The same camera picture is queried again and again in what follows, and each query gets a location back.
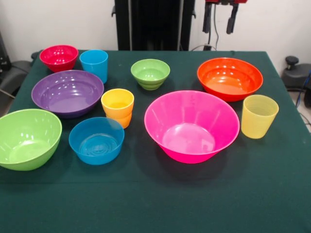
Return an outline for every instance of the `table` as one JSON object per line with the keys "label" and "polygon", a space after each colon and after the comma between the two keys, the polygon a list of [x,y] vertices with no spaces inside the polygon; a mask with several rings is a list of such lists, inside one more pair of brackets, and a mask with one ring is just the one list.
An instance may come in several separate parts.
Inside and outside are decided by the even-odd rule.
{"label": "table", "polygon": [[[105,90],[135,95],[133,118],[118,158],[104,166],[82,163],[68,143],[80,121],[104,116],[101,104],[77,119],[62,120],[54,156],[41,168],[0,168],[3,233],[306,233],[311,232],[311,140],[265,52],[110,51]],[[143,117],[157,97],[183,89],[203,91],[199,65],[215,57],[254,64],[264,83],[257,92],[280,111],[263,139],[239,134],[210,160],[186,165],[170,159],[148,136]],[[140,59],[167,62],[171,73],[155,91],[131,76]],[[81,69],[77,61],[75,69]],[[51,72],[36,60],[11,111],[36,108],[31,90]],[[242,102],[230,104],[241,118]]]}

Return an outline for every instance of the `small red bowl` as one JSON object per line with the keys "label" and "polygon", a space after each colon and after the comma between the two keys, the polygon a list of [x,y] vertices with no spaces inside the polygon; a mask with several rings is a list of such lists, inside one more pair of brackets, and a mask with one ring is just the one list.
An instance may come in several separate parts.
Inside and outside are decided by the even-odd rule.
{"label": "small red bowl", "polygon": [[243,100],[263,83],[261,72],[248,62],[234,58],[215,58],[198,68],[203,88],[224,101]]}
{"label": "small red bowl", "polygon": [[40,53],[40,60],[53,72],[74,67],[79,51],[71,45],[55,45]]}

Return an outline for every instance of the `red device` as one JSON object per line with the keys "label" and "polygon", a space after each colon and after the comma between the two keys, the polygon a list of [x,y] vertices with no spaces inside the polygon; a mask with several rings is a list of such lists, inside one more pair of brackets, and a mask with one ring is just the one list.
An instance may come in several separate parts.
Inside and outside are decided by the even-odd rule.
{"label": "red device", "polygon": [[246,3],[247,0],[205,0],[205,15],[204,15],[204,24],[203,24],[203,31],[205,33],[210,32],[210,22],[211,22],[211,6],[212,4],[221,4],[221,5],[232,5],[232,13],[231,17],[228,21],[227,26],[227,34],[233,33],[235,19],[237,16],[238,8],[240,3]]}

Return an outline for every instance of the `yellow cup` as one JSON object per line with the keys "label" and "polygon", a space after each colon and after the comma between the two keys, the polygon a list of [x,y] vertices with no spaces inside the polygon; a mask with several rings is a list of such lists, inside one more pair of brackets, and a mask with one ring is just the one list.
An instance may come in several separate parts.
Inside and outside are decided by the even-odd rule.
{"label": "yellow cup", "polygon": [[263,95],[252,95],[243,102],[241,130],[245,136],[258,139],[265,136],[278,113],[278,104]]}
{"label": "yellow cup", "polygon": [[103,109],[108,118],[116,120],[123,128],[129,126],[134,106],[134,95],[125,89],[112,89],[101,98]]}

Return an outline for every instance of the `small green bowl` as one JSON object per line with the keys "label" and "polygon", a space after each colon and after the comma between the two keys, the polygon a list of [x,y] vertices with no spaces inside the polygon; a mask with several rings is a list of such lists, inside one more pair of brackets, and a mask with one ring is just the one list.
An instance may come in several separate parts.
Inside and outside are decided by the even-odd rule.
{"label": "small green bowl", "polygon": [[59,118],[45,110],[24,109],[0,118],[0,166],[34,170],[54,154],[62,133]]}
{"label": "small green bowl", "polygon": [[152,91],[158,89],[170,74],[170,67],[157,59],[144,59],[134,63],[131,73],[142,88]]}

